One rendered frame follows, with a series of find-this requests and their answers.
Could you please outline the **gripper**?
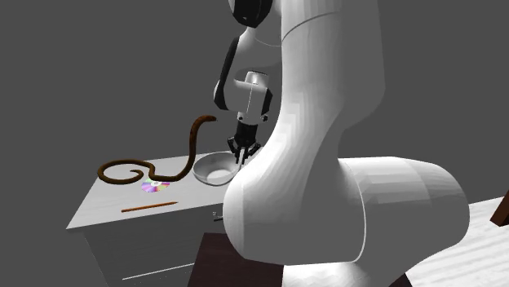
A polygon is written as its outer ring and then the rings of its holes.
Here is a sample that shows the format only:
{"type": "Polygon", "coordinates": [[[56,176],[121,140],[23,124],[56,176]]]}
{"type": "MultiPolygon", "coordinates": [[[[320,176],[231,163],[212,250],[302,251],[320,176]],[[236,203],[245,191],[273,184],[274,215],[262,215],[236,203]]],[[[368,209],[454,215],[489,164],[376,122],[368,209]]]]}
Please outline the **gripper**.
{"type": "Polygon", "coordinates": [[[241,121],[237,122],[236,134],[234,137],[227,139],[227,144],[235,157],[236,164],[239,163],[241,148],[244,148],[242,164],[261,148],[261,144],[256,139],[257,129],[257,125],[248,125],[241,121]]]}

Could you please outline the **brown wooden furniture piece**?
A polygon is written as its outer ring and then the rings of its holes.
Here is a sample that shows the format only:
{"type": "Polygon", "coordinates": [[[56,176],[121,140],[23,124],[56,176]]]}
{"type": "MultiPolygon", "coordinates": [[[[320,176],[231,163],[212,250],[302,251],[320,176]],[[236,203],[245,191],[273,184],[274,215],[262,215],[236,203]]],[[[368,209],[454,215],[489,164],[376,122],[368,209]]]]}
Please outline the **brown wooden furniture piece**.
{"type": "Polygon", "coordinates": [[[494,211],[490,221],[498,227],[509,225],[509,190],[494,211]]]}

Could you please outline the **iridescent compact disc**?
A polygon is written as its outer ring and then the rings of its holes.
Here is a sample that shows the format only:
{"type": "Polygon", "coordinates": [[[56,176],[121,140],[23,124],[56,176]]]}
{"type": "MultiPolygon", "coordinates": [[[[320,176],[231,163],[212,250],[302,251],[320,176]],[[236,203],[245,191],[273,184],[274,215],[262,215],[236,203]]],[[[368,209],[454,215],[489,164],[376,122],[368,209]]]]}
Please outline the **iridescent compact disc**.
{"type": "Polygon", "coordinates": [[[141,189],[148,193],[160,192],[161,190],[167,188],[170,185],[170,182],[162,182],[155,181],[152,179],[146,179],[141,183],[141,189]]]}

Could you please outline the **brown toy snake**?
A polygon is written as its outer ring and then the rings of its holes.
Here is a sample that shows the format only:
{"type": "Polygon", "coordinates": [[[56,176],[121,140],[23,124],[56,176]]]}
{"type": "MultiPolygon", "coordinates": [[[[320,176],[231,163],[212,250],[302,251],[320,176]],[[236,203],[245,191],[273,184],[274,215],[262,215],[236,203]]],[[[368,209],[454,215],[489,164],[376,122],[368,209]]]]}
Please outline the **brown toy snake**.
{"type": "Polygon", "coordinates": [[[188,159],[184,168],[176,175],[159,175],[156,174],[156,166],[148,161],[141,161],[137,159],[121,159],[107,162],[99,167],[97,170],[97,175],[100,180],[105,183],[114,184],[114,185],[125,185],[131,184],[139,181],[144,177],[144,172],[142,170],[131,170],[132,173],[135,173],[134,177],[128,179],[112,179],[109,178],[104,172],[113,166],[120,165],[136,165],[143,166],[148,168],[148,177],[154,181],[160,182],[177,182],[183,179],[188,173],[192,170],[194,166],[194,162],[196,160],[197,155],[197,138],[200,127],[206,122],[217,121],[217,117],[212,115],[203,115],[198,117],[191,126],[188,138],[188,159]]]}

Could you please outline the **white bowl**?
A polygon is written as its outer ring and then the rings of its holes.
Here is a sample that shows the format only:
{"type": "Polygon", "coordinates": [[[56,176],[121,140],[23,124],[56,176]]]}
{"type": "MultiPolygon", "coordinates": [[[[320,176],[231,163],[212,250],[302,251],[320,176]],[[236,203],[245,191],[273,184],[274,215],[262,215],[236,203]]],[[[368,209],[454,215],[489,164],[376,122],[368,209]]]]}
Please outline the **white bowl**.
{"type": "Polygon", "coordinates": [[[195,162],[193,175],[206,185],[222,186],[229,183],[240,168],[230,152],[213,152],[195,162]]]}

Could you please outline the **orange-brown pencil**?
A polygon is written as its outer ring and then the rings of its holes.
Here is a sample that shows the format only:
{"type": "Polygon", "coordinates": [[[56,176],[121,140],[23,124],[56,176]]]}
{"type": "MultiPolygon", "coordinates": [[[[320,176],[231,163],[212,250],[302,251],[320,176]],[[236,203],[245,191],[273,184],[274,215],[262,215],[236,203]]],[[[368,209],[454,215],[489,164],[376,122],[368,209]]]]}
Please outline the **orange-brown pencil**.
{"type": "Polygon", "coordinates": [[[127,208],[127,209],[122,209],[121,213],[133,212],[133,211],[137,211],[137,210],[146,210],[146,209],[158,208],[158,207],[163,207],[163,206],[168,206],[168,205],[175,205],[175,204],[178,204],[178,203],[179,203],[178,201],[168,201],[168,202],[152,204],[152,205],[142,205],[142,206],[131,207],[131,208],[127,208]]]}

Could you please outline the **dark maroon robot stand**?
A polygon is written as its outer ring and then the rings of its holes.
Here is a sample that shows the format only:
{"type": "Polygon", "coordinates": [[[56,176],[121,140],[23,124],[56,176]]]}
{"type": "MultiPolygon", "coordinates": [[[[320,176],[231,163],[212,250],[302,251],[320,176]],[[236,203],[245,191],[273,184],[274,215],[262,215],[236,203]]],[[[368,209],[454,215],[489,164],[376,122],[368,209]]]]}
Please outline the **dark maroon robot stand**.
{"type": "Polygon", "coordinates": [[[187,287],[282,287],[283,266],[244,259],[223,233],[203,234],[187,287]]]}

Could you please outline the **white chest of drawers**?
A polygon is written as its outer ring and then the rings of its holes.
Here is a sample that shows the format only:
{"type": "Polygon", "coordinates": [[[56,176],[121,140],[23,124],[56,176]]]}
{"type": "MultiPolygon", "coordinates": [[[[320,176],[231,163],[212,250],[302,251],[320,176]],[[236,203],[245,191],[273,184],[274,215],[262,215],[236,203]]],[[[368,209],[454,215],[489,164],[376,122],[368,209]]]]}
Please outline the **white chest of drawers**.
{"type": "Polygon", "coordinates": [[[67,226],[82,232],[108,287],[186,287],[201,239],[224,232],[220,221],[228,184],[210,186],[193,174],[160,192],[97,179],[67,226]],[[178,204],[121,213],[168,201],[178,204]]]}

